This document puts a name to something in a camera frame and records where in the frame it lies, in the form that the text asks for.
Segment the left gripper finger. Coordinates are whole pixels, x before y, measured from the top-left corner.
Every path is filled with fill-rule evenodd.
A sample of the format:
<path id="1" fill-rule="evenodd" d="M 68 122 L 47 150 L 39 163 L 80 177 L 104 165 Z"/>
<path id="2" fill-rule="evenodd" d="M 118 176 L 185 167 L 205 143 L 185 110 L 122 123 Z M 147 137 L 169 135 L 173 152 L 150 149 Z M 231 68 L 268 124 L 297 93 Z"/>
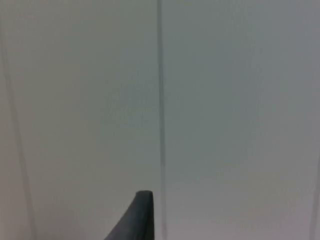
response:
<path id="1" fill-rule="evenodd" d="M 137 191 L 129 207 L 106 236 L 106 240 L 153 240 L 155 238 L 154 196 Z"/>

